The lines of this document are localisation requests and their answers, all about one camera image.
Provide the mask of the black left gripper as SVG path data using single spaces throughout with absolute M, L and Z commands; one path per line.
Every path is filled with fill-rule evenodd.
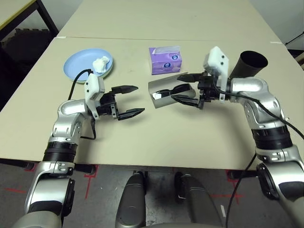
M 119 121 L 139 115 L 145 110 L 144 108 L 134 108 L 127 110 L 124 113 L 119 113 L 115 100 L 115 94 L 127 94 L 137 89 L 138 87 L 134 85 L 112 87 L 111 92 L 105 93 L 99 100 L 99 106 L 96 108 L 98 115 L 111 115 L 114 119 L 118 119 Z

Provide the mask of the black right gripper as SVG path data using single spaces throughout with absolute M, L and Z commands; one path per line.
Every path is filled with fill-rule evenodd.
M 207 71 L 203 73 L 181 74 L 177 77 L 177 80 L 186 83 L 198 82 L 199 99 L 186 95 L 172 95 L 171 98 L 183 105 L 203 109 L 205 103 L 220 99 L 220 87 L 217 86 L 217 79 L 217 76 L 212 76 Z

